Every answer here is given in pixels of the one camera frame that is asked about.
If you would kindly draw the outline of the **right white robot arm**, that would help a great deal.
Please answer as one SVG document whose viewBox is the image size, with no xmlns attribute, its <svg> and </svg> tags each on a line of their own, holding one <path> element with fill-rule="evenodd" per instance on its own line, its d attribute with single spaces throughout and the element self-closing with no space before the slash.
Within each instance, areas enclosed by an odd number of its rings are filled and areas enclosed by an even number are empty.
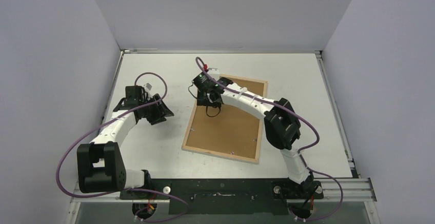
<svg viewBox="0 0 435 224">
<path fill-rule="evenodd" d="M 308 169 L 293 146 L 300 139 L 301 123 L 287 99 L 267 99 L 228 78 L 215 80 L 204 73 L 197 75 L 192 84 L 197 88 L 199 106 L 220 108 L 229 105 L 263 121 L 267 141 L 280 150 L 284 159 L 293 196 L 312 198 L 323 194 L 321 184 L 313 179 L 313 171 Z"/>
</svg>

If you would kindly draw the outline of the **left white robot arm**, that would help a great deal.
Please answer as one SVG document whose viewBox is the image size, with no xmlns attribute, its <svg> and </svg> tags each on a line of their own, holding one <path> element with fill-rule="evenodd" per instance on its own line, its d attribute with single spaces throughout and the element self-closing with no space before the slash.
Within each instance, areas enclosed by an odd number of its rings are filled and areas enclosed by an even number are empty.
<svg viewBox="0 0 435 224">
<path fill-rule="evenodd" d="M 77 148 L 80 191 L 117 192 L 133 188 L 139 198 L 148 198 L 154 188 L 149 171 L 127 169 L 120 146 L 140 119 L 156 125 L 173 115 L 159 94 L 150 94 L 146 87 L 127 86 L 125 97 L 113 109 L 111 124 L 90 143 Z"/>
</svg>

